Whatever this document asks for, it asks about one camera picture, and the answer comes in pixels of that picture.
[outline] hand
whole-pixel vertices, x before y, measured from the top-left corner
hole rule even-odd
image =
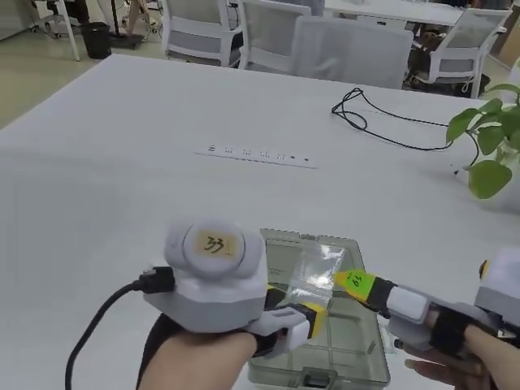
[[[436,314],[428,315],[427,323],[435,323]],[[419,352],[408,346],[404,350],[428,362],[407,360],[406,366],[418,374],[452,385],[456,390],[488,390],[489,374],[499,390],[520,388],[520,349],[488,335],[477,327],[469,326],[464,333],[466,347],[482,363],[459,361],[431,350]]]

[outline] white desk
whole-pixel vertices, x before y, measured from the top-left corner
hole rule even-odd
[[[127,82],[142,73],[149,76]],[[416,152],[331,116],[351,88],[113,55],[2,130],[2,387],[63,388],[67,356],[87,322],[149,261],[161,261],[165,227],[179,215],[350,237],[368,270],[471,301],[480,263],[518,243],[520,217],[481,209],[453,177],[449,164],[471,159],[470,141],[445,153]],[[480,104],[365,90],[386,110],[441,122]],[[129,108],[137,91],[155,96],[139,111]],[[387,136],[444,141],[442,128],[365,114]],[[305,152],[319,169],[193,153],[213,142]],[[137,293],[115,305],[80,355],[74,389],[133,388],[156,315]],[[391,390],[444,388],[406,370],[402,359],[389,358]]]
[[[347,0],[325,0],[325,9],[350,15],[404,20],[415,23],[453,26],[462,10],[438,3],[416,3],[402,0],[367,0],[365,4],[352,4]]]

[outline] transparent storage box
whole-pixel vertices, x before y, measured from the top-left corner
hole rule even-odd
[[[287,291],[301,251],[309,243],[344,248],[340,271],[364,269],[355,240],[262,230],[266,241],[269,283]],[[283,388],[366,390],[390,381],[384,345],[375,314],[335,286],[321,332],[292,353],[249,363],[249,379]]]

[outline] green plant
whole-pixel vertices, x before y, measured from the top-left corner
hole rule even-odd
[[[499,84],[488,90],[516,93],[516,104],[504,106],[494,98],[479,109],[468,108],[449,121],[446,143],[455,141],[465,132],[476,138],[479,152],[492,159],[482,160],[470,167],[469,187],[479,199],[488,199],[509,183],[513,172],[509,167],[520,163],[520,88]]]

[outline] floor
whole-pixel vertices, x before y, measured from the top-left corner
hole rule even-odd
[[[96,0],[87,0],[87,3],[92,20],[103,20]],[[0,128],[95,65],[96,62],[88,58],[81,37],[76,41],[82,58],[79,63],[72,59],[67,38],[55,40],[42,32],[24,32],[0,41]],[[160,37],[152,34],[138,50],[114,52],[163,59],[159,42]],[[488,58],[484,73],[491,77],[492,85],[496,85],[506,81],[509,70]]]

